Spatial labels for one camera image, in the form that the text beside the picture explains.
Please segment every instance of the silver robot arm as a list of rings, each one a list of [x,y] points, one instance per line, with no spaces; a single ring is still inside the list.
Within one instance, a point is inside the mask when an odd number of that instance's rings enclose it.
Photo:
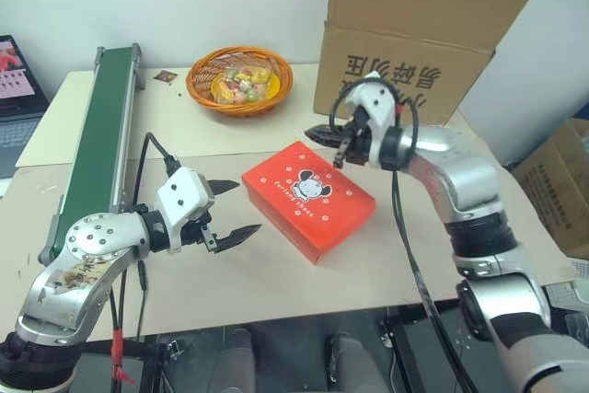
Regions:
[[[395,124],[398,103],[382,82],[360,82],[345,101],[352,118],[344,127],[317,126],[306,135],[338,148],[337,167],[343,160],[368,163],[408,173],[423,184],[451,238],[456,269],[465,277],[456,289],[468,327],[497,346],[515,390],[587,391],[589,351],[550,329],[548,302],[507,224],[490,160],[473,154],[460,133],[439,127],[420,127],[412,150],[413,128]]]
[[[15,332],[0,344],[0,393],[67,391],[112,283],[150,251],[204,243],[216,253],[256,232],[260,225],[217,239],[208,227],[215,194],[237,185],[179,168],[158,190],[153,211],[92,214],[72,225],[62,252],[31,286]]]

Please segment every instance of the red box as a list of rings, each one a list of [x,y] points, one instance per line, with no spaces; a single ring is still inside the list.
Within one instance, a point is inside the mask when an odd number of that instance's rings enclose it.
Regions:
[[[241,176],[249,199],[316,264],[375,211],[375,199],[301,142]]]

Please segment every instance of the woven basket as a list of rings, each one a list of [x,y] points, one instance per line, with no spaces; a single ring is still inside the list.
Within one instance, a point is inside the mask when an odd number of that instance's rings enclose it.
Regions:
[[[215,103],[211,92],[213,80],[235,64],[256,64],[260,59],[270,63],[272,71],[280,78],[280,88],[271,98],[242,105]],[[293,86],[293,71],[278,54],[254,46],[233,46],[211,52],[199,60],[186,76],[186,88],[198,103],[210,110],[217,110],[233,117],[251,117],[268,112],[286,98]]]

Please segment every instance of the table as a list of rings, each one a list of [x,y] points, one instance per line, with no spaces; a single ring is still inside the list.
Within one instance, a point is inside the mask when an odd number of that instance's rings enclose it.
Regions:
[[[187,72],[172,71],[180,77]],[[146,70],[146,77],[156,72]],[[183,165],[199,169],[209,179],[239,180],[242,172],[267,158],[269,151],[285,147],[303,136],[305,128],[326,120],[312,113],[316,75],[316,65],[295,66],[291,97],[284,106],[255,121],[213,116],[190,99],[183,84],[159,85],[148,80],[146,91],[135,97],[130,157],[137,157],[139,141],[144,131],[151,129],[170,152],[181,157]],[[90,85],[91,75],[87,73],[71,73],[66,78],[0,201],[0,284],[6,289],[0,333],[13,329],[25,294],[41,270],[36,257],[67,185],[76,131],[79,134],[81,128],[78,120],[84,115],[83,102]],[[59,126],[65,122],[68,128]],[[512,176],[499,166],[459,113],[448,124],[459,129],[497,167],[511,226],[526,246],[540,282],[573,279],[571,264],[540,224]],[[208,142],[213,140],[213,147],[197,143],[199,136],[207,136]],[[320,149],[319,153],[333,155],[328,149]],[[150,156],[140,202],[151,202],[165,180],[163,162],[156,153]],[[133,179],[133,170],[131,164],[129,180]],[[244,245],[219,255],[207,253],[203,246],[188,246],[175,256],[165,252],[150,256],[146,261],[150,289],[144,333],[419,302],[392,220],[390,175],[354,165],[346,165],[344,173],[375,196],[377,211],[360,231],[317,266],[311,265],[249,203],[244,187],[221,195],[211,211],[214,231],[223,235],[253,223],[262,223],[262,229]],[[434,299],[453,298],[459,276],[444,227],[420,183],[402,177],[400,185],[411,245],[425,281]],[[126,336],[131,336],[141,299],[133,270],[129,272],[126,299],[124,330]],[[108,339],[110,334],[107,311],[101,315],[91,340]]]

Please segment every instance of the laptop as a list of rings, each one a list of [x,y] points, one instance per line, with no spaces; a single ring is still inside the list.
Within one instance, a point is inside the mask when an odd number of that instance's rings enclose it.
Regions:
[[[0,179],[10,178],[49,101],[12,36],[0,36]]]

